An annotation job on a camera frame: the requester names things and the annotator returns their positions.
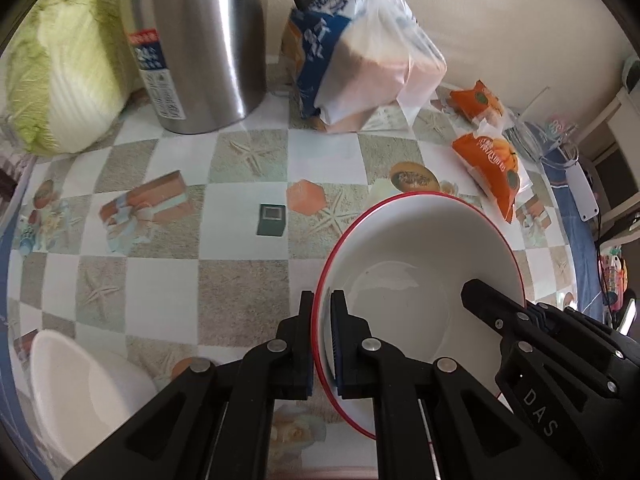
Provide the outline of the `plain white bowl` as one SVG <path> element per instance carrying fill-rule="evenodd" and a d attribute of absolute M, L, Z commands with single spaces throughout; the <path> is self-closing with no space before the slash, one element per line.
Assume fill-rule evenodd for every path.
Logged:
<path fill-rule="evenodd" d="M 40 427 L 75 465 L 157 394 L 152 378 L 118 354 L 56 330 L 32 341 L 29 375 Z"/>

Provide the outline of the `white bowl red strawberries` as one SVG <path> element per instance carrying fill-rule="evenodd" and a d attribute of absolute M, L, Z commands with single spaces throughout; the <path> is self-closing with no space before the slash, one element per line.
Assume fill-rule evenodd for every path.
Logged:
<path fill-rule="evenodd" d="M 519 306 L 525 286 L 495 223 L 463 200 L 435 192 L 400 194 L 364 212 L 338 240 L 321 272 L 311 344 L 320 384 L 352 428 L 374 438 L 367 400 L 337 393 L 330 296 L 344 292 L 349 314 L 409 358 L 456 360 L 492 394 L 499 388 L 500 337 L 465 309 L 463 285 L 479 278 Z"/>

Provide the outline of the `colourful toy bundle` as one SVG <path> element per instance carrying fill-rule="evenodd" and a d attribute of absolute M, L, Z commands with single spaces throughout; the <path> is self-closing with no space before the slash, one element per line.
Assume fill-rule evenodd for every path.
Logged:
<path fill-rule="evenodd" d="M 613 311 L 624 305 L 624 293 L 628 287 L 628 274 L 623 249 L 611 246 L 600 252 L 600 271 L 604 289 L 604 302 Z"/>

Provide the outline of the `checkered vinyl table cover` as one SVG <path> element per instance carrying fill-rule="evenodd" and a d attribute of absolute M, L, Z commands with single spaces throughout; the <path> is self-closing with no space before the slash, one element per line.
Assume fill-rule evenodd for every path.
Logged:
<path fill-rule="evenodd" d="M 164 130 L 137 96 L 87 151 L 32 167 L 1 257 L 1 419 L 38 477 L 60 478 L 65 464 L 32 408 L 36 333 L 57 330 L 119 354 L 158 386 L 189 356 L 239 359 L 314 288 L 352 220 L 393 194 L 390 170 L 400 162 L 424 165 L 447 192 L 499 223 L 529 300 L 573 303 L 572 250 L 544 170 L 526 170 L 525 194 L 536 207 L 502 222 L 452 151 L 469 125 L 442 99 L 408 129 L 387 116 L 360 133 L 323 134 L 300 120 L 279 78 L 271 83 L 244 122 L 199 136 Z M 100 209 L 171 171 L 186 182 L 191 213 L 128 255 L 111 252 Z"/>

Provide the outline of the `orange snack packet front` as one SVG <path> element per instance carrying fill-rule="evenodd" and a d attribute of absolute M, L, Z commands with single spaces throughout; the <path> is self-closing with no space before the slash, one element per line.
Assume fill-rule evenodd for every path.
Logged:
<path fill-rule="evenodd" d="M 494 201 L 505 222 L 513 220 L 521 178 L 518 155 L 511 143 L 491 125 L 458 136 L 451 147 L 468 173 Z"/>

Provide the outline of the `orange snack packet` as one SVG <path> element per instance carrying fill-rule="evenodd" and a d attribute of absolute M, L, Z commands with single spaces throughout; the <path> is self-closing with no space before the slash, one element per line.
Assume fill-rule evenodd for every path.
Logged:
<path fill-rule="evenodd" d="M 511 143 L 491 125 L 458 136 L 451 147 L 468 173 L 494 201 L 505 222 L 513 220 L 521 178 L 518 155 Z"/>
<path fill-rule="evenodd" d="M 479 125 L 486 120 L 495 128 L 502 128 L 506 123 L 506 110 L 501 101 L 481 80 L 471 89 L 452 90 L 450 100 L 469 122 Z"/>

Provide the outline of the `clear glass mug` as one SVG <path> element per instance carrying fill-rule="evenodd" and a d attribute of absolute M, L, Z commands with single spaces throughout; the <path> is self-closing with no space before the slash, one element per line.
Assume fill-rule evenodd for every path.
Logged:
<path fill-rule="evenodd" d="M 503 131 L 518 154 L 542 162 L 577 129 L 577 122 L 553 87 L 541 90 L 524 110 L 509 110 L 510 126 Z"/>

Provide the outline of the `orange snack packet back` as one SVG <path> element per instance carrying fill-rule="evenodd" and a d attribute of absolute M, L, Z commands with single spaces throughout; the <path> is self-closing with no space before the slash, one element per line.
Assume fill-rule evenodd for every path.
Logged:
<path fill-rule="evenodd" d="M 501 101 L 481 80 L 471 89 L 452 90 L 450 100 L 469 122 L 479 125 L 486 120 L 495 128 L 502 128 L 506 123 L 506 110 Z"/>

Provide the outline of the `bagged sliced bread loaf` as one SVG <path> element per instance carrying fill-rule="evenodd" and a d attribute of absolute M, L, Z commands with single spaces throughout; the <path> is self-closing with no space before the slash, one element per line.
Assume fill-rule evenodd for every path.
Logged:
<path fill-rule="evenodd" d="M 406 0 L 294 0 L 281 40 L 299 116 L 327 132 L 357 132 L 384 106 L 408 124 L 447 63 Z"/>

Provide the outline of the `napa cabbage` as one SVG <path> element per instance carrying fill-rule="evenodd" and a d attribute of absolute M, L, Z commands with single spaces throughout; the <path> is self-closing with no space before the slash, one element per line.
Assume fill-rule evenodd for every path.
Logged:
<path fill-rule="evenodd" d="M 38 0 L 9 43 L 10 126 L 26 152 L 79 153 L 106 136 L 137 78 L 116 0 Z"/>

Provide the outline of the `stainless steel thermos jug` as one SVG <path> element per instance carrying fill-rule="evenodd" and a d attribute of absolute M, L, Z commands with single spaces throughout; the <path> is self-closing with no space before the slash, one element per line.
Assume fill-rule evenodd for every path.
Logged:
<path fill-rule="evenodd" d="M 160 124 L 192 136 L 240 122 L 267 92 L 268 0 L 118 0 Z"/>

